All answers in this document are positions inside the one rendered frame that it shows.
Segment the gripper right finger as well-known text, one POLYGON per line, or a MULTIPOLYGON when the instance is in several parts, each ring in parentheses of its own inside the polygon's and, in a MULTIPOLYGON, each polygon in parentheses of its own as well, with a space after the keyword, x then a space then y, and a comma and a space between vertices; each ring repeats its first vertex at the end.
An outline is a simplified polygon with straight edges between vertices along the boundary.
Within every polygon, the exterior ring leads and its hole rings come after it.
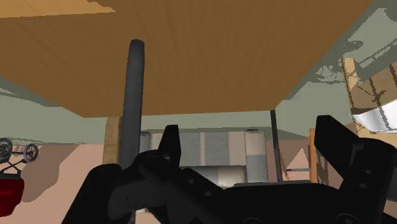
POLYGON ((316 118, 314 145, 343 179, 334 224, 397 224, 397 218, 384 212, 397 148, 359 137, 330 115, 316 118))

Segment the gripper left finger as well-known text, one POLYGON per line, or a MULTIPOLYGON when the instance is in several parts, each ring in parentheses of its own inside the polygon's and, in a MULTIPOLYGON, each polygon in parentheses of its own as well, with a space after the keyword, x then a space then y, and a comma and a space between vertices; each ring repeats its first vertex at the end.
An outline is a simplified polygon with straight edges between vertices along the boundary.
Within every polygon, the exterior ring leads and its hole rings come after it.
POLYGON ((227 192, 192 169, 180 169, 177 125, 166 126, 158 149, 133 164, 93 168, 62 224, 131 224, 133 211, 148 209, 160 224, 236 224, 227 192))

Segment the grey patchwork sofa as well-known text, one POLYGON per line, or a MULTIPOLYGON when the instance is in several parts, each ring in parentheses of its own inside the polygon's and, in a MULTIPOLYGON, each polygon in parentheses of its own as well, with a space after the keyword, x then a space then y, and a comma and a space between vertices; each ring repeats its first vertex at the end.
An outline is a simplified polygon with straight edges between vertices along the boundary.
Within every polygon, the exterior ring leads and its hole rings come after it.
POLYGON ((263 132, 181 132, 179 137, 180 166, 197 171, 222 188, 269 181, 263 132))

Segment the tall black cylinder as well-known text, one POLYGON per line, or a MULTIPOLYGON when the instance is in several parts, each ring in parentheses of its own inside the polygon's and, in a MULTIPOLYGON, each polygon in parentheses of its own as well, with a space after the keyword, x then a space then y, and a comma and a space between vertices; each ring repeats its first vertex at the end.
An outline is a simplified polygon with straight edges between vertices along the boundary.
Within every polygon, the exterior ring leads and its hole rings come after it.
POLYGON ((129 44, 122 131, 118 163, 129 167, 139 154, 144 83, 144 42, 133 39, 129 44))

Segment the wooden shelf unit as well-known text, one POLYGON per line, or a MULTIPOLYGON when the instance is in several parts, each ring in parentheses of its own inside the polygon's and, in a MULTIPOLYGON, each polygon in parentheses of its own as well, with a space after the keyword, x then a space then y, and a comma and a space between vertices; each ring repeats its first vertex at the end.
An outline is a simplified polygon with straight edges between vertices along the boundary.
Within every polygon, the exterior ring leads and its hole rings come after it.
POLYGON ((342 59, 351 117, 370 132, 397 134, 397 61, 359 82, 354 60, 342 59))

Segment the thin dark pole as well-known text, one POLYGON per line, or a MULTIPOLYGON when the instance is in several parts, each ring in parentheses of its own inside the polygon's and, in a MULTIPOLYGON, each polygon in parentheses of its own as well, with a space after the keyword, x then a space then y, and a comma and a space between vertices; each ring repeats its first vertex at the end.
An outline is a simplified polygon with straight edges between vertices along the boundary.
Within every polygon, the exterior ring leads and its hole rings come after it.
POLYGON ((274 147, 274 157, 275 157, 275 169, 277 174, 277 181, 281 182, 282 178, 282 166, 281 166, 281 157, 279 151, 279 138, 278 138, 278 129, 277 129, 277 119, 275 110, 270 111, 270 120, 271 120, 271 128, 272 128, 272 141, 274 147))

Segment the red pram with black wheels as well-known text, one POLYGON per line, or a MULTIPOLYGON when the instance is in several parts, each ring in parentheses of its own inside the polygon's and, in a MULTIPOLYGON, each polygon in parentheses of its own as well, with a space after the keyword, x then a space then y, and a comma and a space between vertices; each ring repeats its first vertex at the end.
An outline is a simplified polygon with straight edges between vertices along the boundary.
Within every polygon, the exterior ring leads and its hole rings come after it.
POLYGON ((25 184, 17 165, 34 162, 38 155, 39 148, 34 143, 23 151, 14 151, 10 139, 0 138, 0 165, 8 164, 0 169, 0 218, 11 215, 22 200, 25 184))

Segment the wooden chair frame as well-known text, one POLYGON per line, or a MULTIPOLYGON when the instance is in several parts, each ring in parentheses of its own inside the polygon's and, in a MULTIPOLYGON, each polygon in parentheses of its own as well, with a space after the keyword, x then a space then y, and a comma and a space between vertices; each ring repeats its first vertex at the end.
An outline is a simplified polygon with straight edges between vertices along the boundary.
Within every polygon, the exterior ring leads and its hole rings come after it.
POLYGON ((309 129, 308 136, 281 140, 283 180, 330 184, 328 162, 314 146, 314 134, 315 129, 309 129))

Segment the light wooden post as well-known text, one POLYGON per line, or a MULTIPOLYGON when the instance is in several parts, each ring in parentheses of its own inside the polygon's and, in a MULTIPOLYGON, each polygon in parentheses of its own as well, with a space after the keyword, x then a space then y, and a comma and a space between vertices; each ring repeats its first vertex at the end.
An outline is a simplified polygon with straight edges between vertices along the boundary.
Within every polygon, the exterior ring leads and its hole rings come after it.
POLYGON ((108 117, 104 136, 103 164, 117 164, 120 149, 121 117, 108 117))

